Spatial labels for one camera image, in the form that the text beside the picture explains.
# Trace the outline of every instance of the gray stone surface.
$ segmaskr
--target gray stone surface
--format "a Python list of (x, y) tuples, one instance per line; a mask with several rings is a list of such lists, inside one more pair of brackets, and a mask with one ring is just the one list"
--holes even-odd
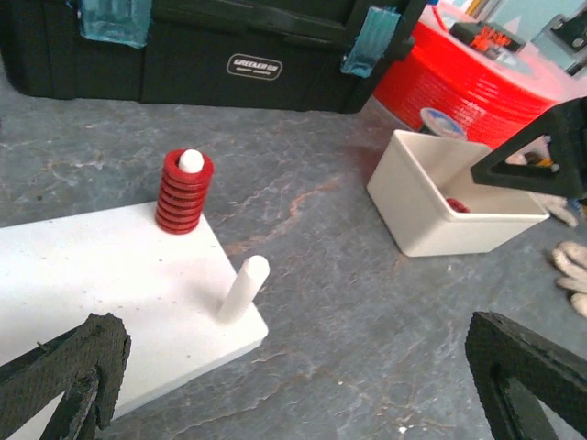
[(396, 127), (375, 103), (326, 115), (59, 102), (1, 77), (0, 226), (154, 200), (165, 152), (195, 147), (216, 164), (205, 214), (233, 264), (272, 264), (261, 348), (104, 440), (488, 440), (463, 347), (476, 310), (587, 358), (587, 320), (545, 259), (587, 227), (547, 221), (489, 255), (402, 256), (365, 192)]

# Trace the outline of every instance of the red ring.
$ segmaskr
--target red ring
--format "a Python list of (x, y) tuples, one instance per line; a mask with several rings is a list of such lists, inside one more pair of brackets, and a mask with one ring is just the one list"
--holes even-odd
[(187, 234), (200, 223), (214, 173), (214, 164), (205, 154), (200, 172), (180, 170), (178, 163), (184, 152), (185, 149), (176, 149), (165, 156), (155, 213), (157, 225), (175, 235)]

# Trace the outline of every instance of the white peg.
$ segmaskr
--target white peg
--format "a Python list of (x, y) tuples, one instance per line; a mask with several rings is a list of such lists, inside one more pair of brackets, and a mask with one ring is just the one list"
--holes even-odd
[(204, 167), (204, 156), (197, 149), (187, 149), (180, 157), (179, 169), (196, 174)]
[(270, 272), (269, 261), (261, 255), (247, 259), (240, 268), (235, 282), (228, 291), (218, 312), (218, 320), (223, 323), (237, 321), (249, 308), (259, 293)]

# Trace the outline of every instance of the black tool box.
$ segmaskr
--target black tool box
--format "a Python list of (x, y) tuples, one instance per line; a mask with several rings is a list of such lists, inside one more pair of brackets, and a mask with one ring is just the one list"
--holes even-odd
[[(426, 0), (154, 0), (142, 49), (80, 34), (84, 0), (0, 0), (0, 50), (23, 94), (148, 104), (361, 110), (407, 56)], [(343, 73), (370, 8), (401, 14), (367, 78)]]

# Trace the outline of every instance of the white plastic bin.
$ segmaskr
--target white plastic bin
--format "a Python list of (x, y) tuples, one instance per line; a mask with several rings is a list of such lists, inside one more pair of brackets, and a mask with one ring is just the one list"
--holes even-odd
[[(478, 185), (483, 144), (396, 130), (367, 191), (408, 257), (494, 250), (548, 218), (529, 192)], [(467, 206), (458, 213), (447, 198)]]

